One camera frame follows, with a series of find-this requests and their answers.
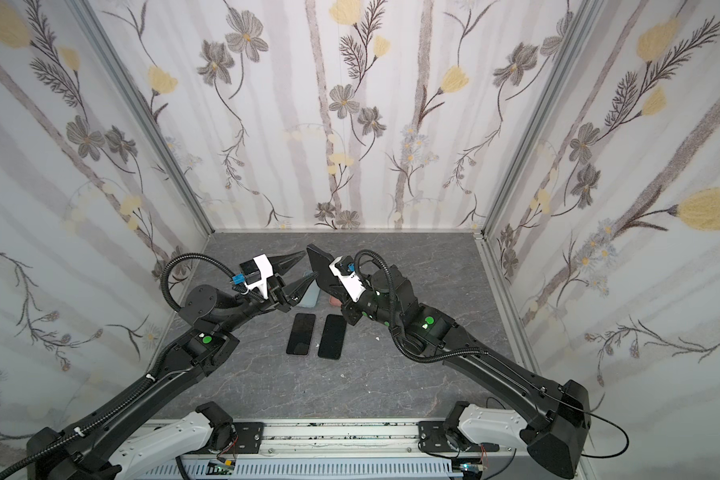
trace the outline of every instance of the gray flower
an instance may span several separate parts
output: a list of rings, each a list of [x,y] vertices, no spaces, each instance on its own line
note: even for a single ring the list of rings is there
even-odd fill
[[[531,70],[536,66],[536,51],[538,46],[526,45],[522,42],[514,48],[512,54],[507,57],[509,65],[494,70],[494,85],[500,87],[509,80],[512,85],[518,86],[523,79],[523,72]]]
[[[512,237],[514,236],[514,231],[512,230],[512,227],[507,224],[507,228],[503,229],[500,233],[500,243],[502,245],[509,245],[509,243],[512,241]]]
[[[344,210],[336,216],[336,225],[339,225],[342,230],[351,230],[360,226],[360,220],[358,218],[360,214],[355,211]]]
[[[202,80],[208,85],[213,85],[218,76],[224,83],[230,84],[230,72],[228,68],[235,66],[230,53],[226,50],[226,45],[220,42],[202,41],[202,51],[200,57],[208,62],[205,67],[198,67],[197,73],[202,75]]]
[[[336,85],[330,95],[333,103],[328,106],[328,110],[338,110],[336,113],[339,118],[346,118],[347,113],[356,114],[360,110],[360,103],[352,100],[355,92],[351,85]]]
[[[323,202],[317,204],[317,213],[315,214],[315,218],[320,220],[321,222],[326,221],[327,218],[333,218],[334,214],[333,212],[336,211],[336,207],[331,205],[331,202]]]
[[[597,142],[600,129],[595,128],[592,122],[587,122],[579,128],[579,137],[570,141],[572,151],[568,159],[573,162],[587,164],[592,158],[590,147]]]
[[[126,140],[125,134],[120,131],[117,127],[112,125],[112,130],[107,131],[104,136],[106,142],[110,146],[110,151],[113,154],[120,154],[123,159],[123,163],[128,163],[128,154],[132,154],[134,157],[139,151],[136,149],[136,142],[133,140]]]
[[[368,133],[373,130],[373,133],[377,137],[381,137],[384,135],[384,130],[387,129],[386,125],[382,125],[378,122],[378,120],[382,116],[378,112],[378,108],[363,108],[360,110],[360,115],[358,115],[358,122],[362,124],[362,134],[367,135]]]
[[[104,146],[104,137],[99,131],[88,131],[88,122],[79,115],[75,115],[74,122],[67,124],[67,138],[77,145],[77,154],[80,158],[86,158],[88,154],[98,161],[101,157],[99,148]]]
[[[269,45],[259,38],[264,30],[264,25],[248,10],[243,10],[240,15],[237,10],[230,8],[226,22],[237,32],[226,34],[226,42],[233,52],[240,53],[245,50],[246,56],[251,62],[258,62],[259,52],[269,50]]]
[[[511,248],[504,252],[504,258],[501,261],[501,265],[507,271],[507,276],[514,275],[514,269],[518,268],[518,255]]]
[[[579,173],[576,174],[576,178],[579,180],[579,183],[576,184],[576,187],[571,189],[570,194],[579,196],[579,208],[585,208],[587,205],[592,205],[592,195],[590,194],[590,191],[593,188],[597,188],[597,181],[600,179],[600,171],[595,170],[592,165],[587,164],[585,168],[579,170]]]
[[[573,19],[573,12],[566,13],[565,16],[557,22],[557,35],[546,37],[544,42],[541,44],[539,53],[545,57],[556,54],[557,51],[560,50],[560,46],[563,44],[565,33],[568,31],[568,25],[570,25],[570,21]]]

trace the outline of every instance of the black bracket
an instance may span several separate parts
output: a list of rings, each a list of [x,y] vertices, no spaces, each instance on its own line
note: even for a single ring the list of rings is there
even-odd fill
[[[471,443],[465,450],[459,450],[446,436],[445,427],[442,422],[419,422],[418,423],[419,447],[424,453],[480,453],[480,445]],[[498,452],[499,446],[495,443],[482,444],[486,452]]]
[[[259,453],[264,424],[261,422],[235,422],[234,425],[235,430],[237,430],[237,443],[235,443],[234,447],[237,454]]]

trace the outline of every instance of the yellow flower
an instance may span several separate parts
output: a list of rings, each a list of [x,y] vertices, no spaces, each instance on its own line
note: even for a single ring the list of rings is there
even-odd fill
[[[74,48],[59,47],[59,53],[67,64],[67,67],[75,70],[80,70],[80,56],[77,54],[77,50]]]
[[[337,24],[354,25],[360,20],[360,0],[337,0],[328,13]]]
[[[541,206],[541,213],[548,214],[550,212],[550,193],[542,188],[536,197],[530,202],[530,209],[536,210],[538,206]]]
[[[662,111],[665,106],[666,96],[664,96],[664,89],[662,87],[656,87],[656,90],[653,91],[643,104],[643,115],[657,114]]]
[[[677,33],[677,18],[667,23],[660,23],[649,28],[647,32],[637,39],[637,55],[645,62],[656,60],[667,47]]]
[[[179,81],[171,77],[168,72],[164,72],[160,67],[156,67],[155,65],[150,67],[148,76],[150,78],[150,86],[158,94],[169,94],[176,90],[176,84],[179,83]]]
[[[334,164],[344,164],[351,167],[355,163],[355,159],[344,153],[331,154],[328,159]]]
[[[131,215],[135,209],[141,206],[141,197],[138,195],[126,195],[123,203],[120,204],[120,213],[122,215]]]
[[[694,230],[720,230],[720,187],[696,192],[670,209]]]
[[[373,54],[377,57],[383,56],[389,52],[389,40],[381,35],[376,35],[373,39]]]
[[[445,72],[443,81],[440,83],[440,89],[443,92],[450,94],[464,88],[467,82],[469,82],[467,74],[464,70],[461,70],[461,67],[455,65]]]
[[[28,47],[30,34],[24,19],[7,2],[0,2],[0,42],[11,48]]]

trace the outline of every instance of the cable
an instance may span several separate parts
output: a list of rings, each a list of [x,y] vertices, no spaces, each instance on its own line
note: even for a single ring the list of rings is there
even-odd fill
[[[487,476],[487,477],[485,477],[485,478],[482,478],[481,480],[488,480],[489,478],[493,478],[493,477],[495,477],[496,475],[499,475],[500,473],[502,473],[502,472],[503,472],[504,470],[506,470],[507,468],[509,468],[509,466],[512,465],[512,461],[514,460],[514,456],[516,456],[517,454],[518,454],[518,449],[516,448],[515,450],[512,451],[512,458],[509,459],[509,461],[507,462],[507,465],[501,467],[501,470],[499,470],[498,472],[492,473],[492,474],[490,474],[489,476]]]
[[[422,450],[422,441],[421,440],[418,441],[418,450],[421,453],[425,453],[431,457],[445,458],[446,460],[458,460],[459,456],[461,455],[461,449],[459,449],[459,451],[456,452],[456,455],[452,456],[452,457],[445,456],[445,455],[438,455],[437,453],[425,452],[424,450]]]
[[[355,268],[355,272],[357,272],[361,278],[365,278],[362,272],[360,272],[359,268],[359,266],[361,265],[360,259],[363,256],[370,256],[373,259],[374,265],[376,265],[382,272],[384,272],[384,278],[387,281],[387,288],[389,290],[389,332],[392,334],[392,342],[394,343],[394,346],[397,347],[397,349],[400,351],[400,353],[403,354],[405,358],[413,360],[416,363],[436,363],[454,356],[489,354],[489,351],[478,347],[466,347],[432,356],[418,356],[415,353],[406,350],[405,345],[403,345],[402,341],[400,340],[400,335],[401,333],[403,335],[405,334],[405,329],[403,326],[397,325],[397,319],[394,317],[394,314],[396,313],[396,303],[394,302],[394,281],[392,279],[392,271],[389,269],[389,266],[384,261],[381,255],[377,254],[373,250],[363,249],[355,254],[354,260],[355,265],[358,266]]]
[[[496,403],[501,405],[501,408],[503,408],[504,410],[507,409],[507,407],[505,407],[504,404],[501,403],[501,400],[499,400],[498,398],[496,398],[494,396],[489,396],[488,398],[485,399],[485,408],[488,408],[488,400],[490,400],[490,399],[493,399]]]
[[[402,326],[397,325],[397,319],[395,319],[395,317],[394,317],[396,304],[394,302],[394,281],[392,279],[392,272],[390,271],[389,266],[384,261],[384,259],[382,258],[381,255],[377,254],[373,250],[363,249],[355,254],[355,265],[358,266],[355,271],[358,273],[358,275],[361,278],[365,278],[364,275],[362,274],[362,272],[360,272],[360,267],[359,267],[361,265],[360,259],[363,256],[370,256],[373,259],[374,265],[376,265],[380,270],[382,270],[384,272],[384,278],[387,281],[387,288],[388,288],[389,319],[390,319],[389,332],[392,334],[392,342],[394,343],[394,346],[397,347],[397,349],[400,351],[400,353],[403,354],[403,356],[405,358],[407,358],[409,360],[413,360],[414,362],[418,362],[418,363],[435,363],[435,362],[440,362],[441,360],[445,360],[447,358],[451,358],[453,356],[488,355],[491,358],[497,360],[502,365],[506,366],[509,370],[512,370],[508,365],[506,365],[504,362],[502,362],[501,359],[497,358],[494,355],[491,355],[490,351],[483,350],[483,349],[480,349],[477,347],[461,348],[461,349],[451,350],[450,352],[447,352],[447,353],[441,353],[440,355],[433,355],[433,356],[427,356],[427,357],[418,356],[418,355],[415,355],[412,352],[406,350],[405,346],[402,344],[402,341],[400,340],[401,333],[405,334],[405,331]],[[534,385],[528,379],[525,379],[522,375],[518,375],[518,377],[520,379],[522,379],[524,382],[526,382],[528,385],[530,385],[531,388],[537,390],[541,395],[546,395],[545,392],[542,392],[539,387]],[[626,450],[630,447],[630,436],[626,434],[626,431],[623,428],[621,428],[620,426],[618,426],[611,420],[608,420],[607,418],[603,418],[595,413],[588,412],[588,411],[584,410],[583,408],[573,406],[573,405],[569,404],[568,402],[564,402],[563,400],[561,400],[559,398],[554,398],[554,397],[551,397],[551,398],[553,400],[555,400],[556,402],[558,402],[562,405],[565,405],[569,408],[573,408],[574,410],[578,410],[579,412],[582,412],[584,414],[591,415],[595,418],[599,418],[600,420],[604,421],[605,423],[608,423],[608,424],[618,428],[621,431],[621,433],[624,434],[624,439],[626,440],[626,442],[625,442],[624,448],[622,448],[620,452],[612,454],[612,455],[606,455],[606,456],[590,456],[590,455],[585,455],[582,453],[581,456],[587,457],[587,458],[614,458],[614,457],[624,454],[624,452],[626,452]],[[486,408],[488,408],[488,400],[487,399],[486,399]]]
[[[182,480],[192,480],[192,478],[190,478],[190,474],[186,472],[184,464],[181,462],[181,456],[176,457],[176,467],[179,469],[179,475],[181,475]]]
[[[174,299],[173,296],[170,294],[170,287],[168,286],[168,279],[170,278],[171,271],[176,267],[176,265],[180,264],[181,262],[185,260],[202,260],[204,262],[208,262],[209,264],[215,266],[221,272],[223,272],[225,275],[227,275],[231,280],[234,278],[235,273],[231,271],[231,269],[227,266],[213,258],[212,256],[203,255],[203,254],[182,254],[174,257],[171,259],[166,265],[165,268],[163,268],[163,273],[160,275],[160,292],[163,293],[163,298],[168,303],[168,305],[173,309],[174,312],[178,312],[181,310],[181,305],[179,305]],[[263,302],[264,297],[259,295],[259,293],[254,292],[253,290],[248,291],[247,288],[245,288],[242,285],[235,285],[234,283],[231,284],[232,290],[234,290],[237,293],[241,293],[243,295],[248,295],[254,300],[258,302]]]
[[[47,456],[50,454],[56,452],[62,447],[65,447],[72,443],[74,440],[77,440],[78,438],[85,437],[87,434],[91,433],[96,428],[102,426],[103,424],[107,423],[110,419],[115,417],[115,415],[123,410],[124,408],[128,407],[134,400],[141,397],[144,392],[146,392],[152,385],[154,385],[154,379],[157,378],[158,373],[160,372],[160,369],[163,366],[163,361],[165,360],[166,356],[168,355],[168,352],[173,349],[173,347],[176,346],[176,341],[172,341],[168,345],[163,348],[160,353],[157,355],[157,358],[155,359],[155,363],[150,369],[150,371],[141,379],[141,382],[139,382],[132,390],[132,393],[128,395],[128,397],[120,402],[116,407],[112,408],[105,414],[99,416],[96,420],[93,422],[77,427],[74,432],[67,434],[67,436],[59,438],[56,442],[50,444],[49,446],[43,448],[39,452],[32,454],[30,456],[27,456],[12,466],[9,466],[2,472],[0,472],[0,480],[5,480],[9,476],[15,474],[22,468],[29,466]]]

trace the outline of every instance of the phone screen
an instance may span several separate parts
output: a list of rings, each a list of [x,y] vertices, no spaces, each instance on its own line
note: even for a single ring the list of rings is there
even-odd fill
[[[315,329],[315,316],[311,313],[297,313],[293,319],[291,336],[288,338],[286,353],[304,356],[309,353],[312,331]]]
[[[317,356],[323,359],[338,360],[342,356],[344,334],[347,331],[347,321],[341,315],[328,315],[326,326],[322,329],[320,348]]]

